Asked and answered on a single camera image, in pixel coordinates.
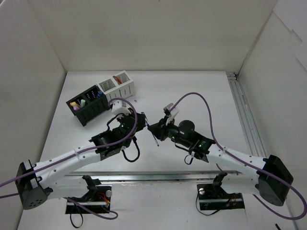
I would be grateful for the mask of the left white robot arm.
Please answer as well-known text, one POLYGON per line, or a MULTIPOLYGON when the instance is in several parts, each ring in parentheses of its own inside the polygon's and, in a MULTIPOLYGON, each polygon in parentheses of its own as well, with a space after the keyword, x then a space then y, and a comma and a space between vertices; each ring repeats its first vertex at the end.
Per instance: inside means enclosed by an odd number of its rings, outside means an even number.
POLYGON ((146 126, 145 114, 121 114, 119 126, 102 132, 83 146, 48 161, 20 163, 15 182, 24 210, 47 200, 72 197, 82 201, 94 199, 100 182, 88 175, 69 179, 67 175, 86 165, 106 160, 136 141, 135 133, 146 126))

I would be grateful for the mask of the aluminium side rail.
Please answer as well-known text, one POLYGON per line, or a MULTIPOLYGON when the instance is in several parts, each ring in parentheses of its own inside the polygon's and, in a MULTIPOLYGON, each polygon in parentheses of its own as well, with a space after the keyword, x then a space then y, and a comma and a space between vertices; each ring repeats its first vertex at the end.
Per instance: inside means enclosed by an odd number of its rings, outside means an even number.
POLYGON ((253 156, 268 158, 269 155, 266 153, 260 139, 259 132, 253 119, 243 87, 241 86, 240 79, 234 72, 226 72, 226 76, 233 99, 235 101, 249 153, 251 153, 253 156))

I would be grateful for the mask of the white slotted container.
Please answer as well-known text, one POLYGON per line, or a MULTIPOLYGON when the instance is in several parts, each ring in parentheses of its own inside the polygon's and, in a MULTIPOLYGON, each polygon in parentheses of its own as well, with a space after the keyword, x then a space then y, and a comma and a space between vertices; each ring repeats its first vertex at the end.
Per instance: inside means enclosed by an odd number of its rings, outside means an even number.
POLYGON ((99 82, 97 86, 106 96, 108 102, 114 98, 127 99, 136 95, 134 80, 128 76, 125 70, 111 75, 110 78, 99 82), (122 81, 122 84, 118 84, 113 76, 117 76, 122 81))

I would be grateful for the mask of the black slotted container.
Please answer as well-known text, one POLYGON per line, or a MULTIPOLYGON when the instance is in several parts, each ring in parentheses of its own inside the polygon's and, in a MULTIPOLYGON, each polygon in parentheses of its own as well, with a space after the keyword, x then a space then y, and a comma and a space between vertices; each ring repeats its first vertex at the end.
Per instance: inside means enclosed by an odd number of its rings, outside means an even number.
POLYGON ((102 94, 101 97, 97 97, 98 91, 100 89, 97 85, 94 85, 66 102, 73 115, 77 117, 83 127, 98 115, 110 110, 106 96, 102 94), (75 111, 70 103, 76 102, 80 107, 81 99, 86 100, 86 105, 75 111))

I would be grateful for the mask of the green highlighter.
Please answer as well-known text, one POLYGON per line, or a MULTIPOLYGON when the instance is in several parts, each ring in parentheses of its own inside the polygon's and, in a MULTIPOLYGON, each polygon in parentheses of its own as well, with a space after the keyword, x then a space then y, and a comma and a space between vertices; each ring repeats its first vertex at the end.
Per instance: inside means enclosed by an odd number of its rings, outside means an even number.
POLYGON ((86 100, 81 99, 80 108, 83 108, 86 105, 86 100))

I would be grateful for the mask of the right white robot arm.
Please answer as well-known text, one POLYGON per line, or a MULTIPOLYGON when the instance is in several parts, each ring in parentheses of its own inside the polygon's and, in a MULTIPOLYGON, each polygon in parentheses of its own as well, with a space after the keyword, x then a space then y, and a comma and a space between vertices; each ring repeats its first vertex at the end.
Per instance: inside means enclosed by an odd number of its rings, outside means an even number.
POLYGON ((213 139, 196 132, 194 123, 189 120, 176 126, 161 119, 148 129, 160 141, 169 138, 175 144, 186 147, 188 153, 198 160, 225 166, 248 176, 255 181, 255 194, 272 205, 281 207, 284 204, 290 190, 287 185, 292 184, 294 179, 279 157, 270 155, 262 158, 230 152, 213 139))

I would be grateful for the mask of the red pen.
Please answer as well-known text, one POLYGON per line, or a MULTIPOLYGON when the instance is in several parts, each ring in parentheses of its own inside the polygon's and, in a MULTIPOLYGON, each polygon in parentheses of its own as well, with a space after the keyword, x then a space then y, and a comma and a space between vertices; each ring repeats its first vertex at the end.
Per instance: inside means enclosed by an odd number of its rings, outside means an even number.
POLYGON ((117 76, 113 76, 113 78, 118 82, 118 84, 122 84, 122 81, 117 76))

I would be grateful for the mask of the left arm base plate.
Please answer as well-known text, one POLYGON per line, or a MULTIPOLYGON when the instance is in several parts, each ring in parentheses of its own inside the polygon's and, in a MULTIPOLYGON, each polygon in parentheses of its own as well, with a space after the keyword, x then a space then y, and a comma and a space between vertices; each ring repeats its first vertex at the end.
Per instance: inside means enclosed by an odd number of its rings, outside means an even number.
MULTIPOLYGON (((112 196, 112 186, 111 185, 101 185, 98 186, 97 192, 89 198, 76 198, 71 197, 72 200, 85 206, 87 209, 91 210, 97 214, 106 214, 106 210, 110 210, 112 196)), ((76 206, 74 203, 67 201, 65 214, 90 214, 88 211, 76 206)))

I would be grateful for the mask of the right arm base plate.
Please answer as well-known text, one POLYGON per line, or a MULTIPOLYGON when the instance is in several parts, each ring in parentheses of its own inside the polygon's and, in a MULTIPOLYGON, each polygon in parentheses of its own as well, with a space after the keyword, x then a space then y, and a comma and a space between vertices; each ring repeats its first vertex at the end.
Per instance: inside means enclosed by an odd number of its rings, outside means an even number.
POLYGON ((241 193, 228 194, 222 188, 212 184, 197 184, 196 207, 206 215, 222 210, 245 209, 241 193))

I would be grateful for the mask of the blue pen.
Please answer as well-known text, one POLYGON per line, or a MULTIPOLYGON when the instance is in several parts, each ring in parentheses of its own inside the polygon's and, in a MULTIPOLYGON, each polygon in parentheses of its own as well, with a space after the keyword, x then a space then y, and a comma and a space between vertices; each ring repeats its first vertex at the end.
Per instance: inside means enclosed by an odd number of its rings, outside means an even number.
POLYGON ((156 145, 159 147, 160 145, 159 145, 159 143, 158 143, 158 140, 156 139, 156 137, 154 136, 154 134, 151 132, 151 134, 152 134, 152 136, 153 136, 153 138, 154 138, 154 141, 155 141, 155 143, 156 143, 156 145))

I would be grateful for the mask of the aluminium front rail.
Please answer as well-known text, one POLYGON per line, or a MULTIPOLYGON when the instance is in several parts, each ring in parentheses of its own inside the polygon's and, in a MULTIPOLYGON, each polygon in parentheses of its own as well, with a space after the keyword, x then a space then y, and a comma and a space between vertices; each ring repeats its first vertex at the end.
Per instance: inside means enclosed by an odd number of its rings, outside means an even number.
POLYGON ((186 171, 186 172, 72 172, 69 177, 90 176, 102 183, 143 183, 170 181, 206 181, 213 180, 218 171, 186 171))

